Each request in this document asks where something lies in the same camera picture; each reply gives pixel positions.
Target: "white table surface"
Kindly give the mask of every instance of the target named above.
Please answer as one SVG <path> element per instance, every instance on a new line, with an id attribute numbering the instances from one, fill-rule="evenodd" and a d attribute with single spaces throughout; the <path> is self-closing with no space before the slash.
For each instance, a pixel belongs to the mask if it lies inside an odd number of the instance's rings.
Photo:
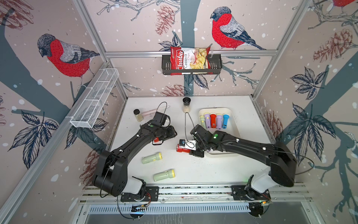
<path id="1" fill-rule="evenodd" d="M 240 137 L 250 141 L 270 143 L 269 138 L 260 122 L 258 114 L 254 109 L 249 96 L 194 96 L 190 97 L 190 115 L 194 125 L 199 124 L 198 113 L 203 108 L 226 107 L 235 117 Z M 144 124 L 151 118 L 144 118 L 137 122 L 133 110 L 148 111 L 156 109 L 158 105 L 166 101 L 170 108 L 166 114 L 171 118 L 171 125 L 178 135 L 166 140 L 160 146 L 146 145 L 129 163 L 128 176 L 143 179 L 148 184 L 186 184 L 186 183 L 228 183 L 247 182 L 248 178 L 267 166 L 257 160 L 238 155 L 227 158 L 199 158 L 188 153 L 176 151 L 179 139 L 185 139 L 184 113 L 182 111 L 183 97 L 141 97 L 129 98 L 122 115 L 118 131 L 113 141 L 111 151 L 120 147 L 139 130 L 139 125 Z M 187 136 L 193 139 L 190 131 L 193 125 L 187 116 Z M 159 161 L 142 164 L 142 157 L 161 152 L 163 159 Z M 167 178 L 154 182 L 155 173 L 174 169 L 175 178 Z"/>

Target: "black metal basket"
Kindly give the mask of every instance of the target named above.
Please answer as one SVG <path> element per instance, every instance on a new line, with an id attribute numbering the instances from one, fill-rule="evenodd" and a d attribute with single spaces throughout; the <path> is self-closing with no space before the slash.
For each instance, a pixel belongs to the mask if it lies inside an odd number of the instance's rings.
<path id="1" fill-rule="evenodd" d="M 171 73 L 189 73 L 195 75 L 200 72 L 202 75 L 217 75 L 220 74 L 223 67 L 220 54 L 213 54 L 213 57 L 209 54 L 207 56 L 210 69 L 171 69 L 170 55 L 162 55 L 161 68 L 163 75 L 170 75 Z"/>

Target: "white tray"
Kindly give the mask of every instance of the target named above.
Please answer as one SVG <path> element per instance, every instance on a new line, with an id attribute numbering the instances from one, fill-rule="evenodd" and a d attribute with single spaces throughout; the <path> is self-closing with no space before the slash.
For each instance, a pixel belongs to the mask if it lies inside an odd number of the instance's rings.
<path id="1" fill-rule="evenodd" d="M 226 132 L 230 135 L 233 135 L 235 137 L 240 138 L 240 134 L 239 134 L 239 129 L 237 128 L 236 122 L 235 122 L 235 118 L 233 116 L 233 113 L 230 109 L 228 108 L 205 108 L 205 109 L 201 109 L 199 111 L 199 120 L 200 120 L 200 116 L 204 116 L 205 113 L 215 113 L 215 114 L 228 114 L 230 116 L 228 122 L 227 122 L 227 128 L 226 129 L 220 129 L 219 131 L 222 132 Z M 207 129 L 209 132 L 211 132 L 212 134 L 218 130 L 216 128 L 208 128 Z M 221 157 L 233 157 L 233 156 L 238 156 L 237 153 L 233 153 L 233 152 L 220 152 L 220 151 L 211 151 L 211 152 L 205 152 L 205 156 L 209 157 L 209 158 L 221 158 Z"/>

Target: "red bird illustration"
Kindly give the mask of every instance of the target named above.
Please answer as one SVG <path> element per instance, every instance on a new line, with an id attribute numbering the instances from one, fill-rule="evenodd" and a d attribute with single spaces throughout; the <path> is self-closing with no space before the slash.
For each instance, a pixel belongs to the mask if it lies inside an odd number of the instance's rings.
<path id="1" fill-rule="evenodd" d="M 325 1 L 328 1 L 328 0 L 320 1 L 320 2 L 317 3 L 317 5 L 318 5 L 318 4 L 321 4 L 321 3 L 325 2 Z M 340 7 L 340 8 L 342 9 L 342 13 L 341 13 L 341 14 L 344 14 L 344 13 L 346 13 L 346 12 L 343 12 L 343 7 L 345 7 L 346 5 L 348 5 L 348 4 L 352 3 L 352 2 L 354 2 L 355 0 L 332 0 L 332 1 L 333 1 L 333 6 Z"/>
<path id="2" fill-rule="evenodd" d="M 256 44 L 245 28 L 239 24 L 235 18 L 231 15 L 231 10 L 224 6 L 219 7 L 213 11 L 210 19 L 213 19 L 213 38 L 221 48 L 233 48 L 234 50 L 238 46 L 251 45 L 257 47 L 260 50 L 265 50 Z"/>
<path id="3" fill-rule="evenodd" d="M 41 56 L 46 55 L 49 61 L 64 75 L 81 77 L 81 85 L 77 89 L 81 86 L 86 87 L 82 84 L 82 75 L 87 70 L 93 74 L 89 64 L 99 53 L 86 50 L 76 44 L 65 43 L 51 34 L 42 35 L 37 41 L 37 47 Z"/>

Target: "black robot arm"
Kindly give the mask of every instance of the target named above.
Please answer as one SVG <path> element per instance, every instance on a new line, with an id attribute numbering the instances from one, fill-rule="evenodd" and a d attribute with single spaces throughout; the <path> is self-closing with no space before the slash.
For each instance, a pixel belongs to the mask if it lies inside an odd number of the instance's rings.
<path id="1" fill-rule="evenodd" d="M 195 126 L 190 133 L 197 140 L 197 150 L 233 152 L 256 159 L 271 168 L 269 176 L 277 184 L 285 187 L 294 185 L 297 161 L 285 144 L 252 142 L 218 130 L 211 134 L 200 125 Z"/>
<path id="2" fill-rule="evenodd" d="M 92 184 L 115 197 L 121 194 L 127 184 L 127 166 L 133 157 L 155 138 L 165 141 L 177 135 L 173 126 L 163 127 L 167 118 L 169 116 L 156 112 L 153 120 L 143 124 L 121 147 L 111 152 L 103 151 L 98 158 Z"/>

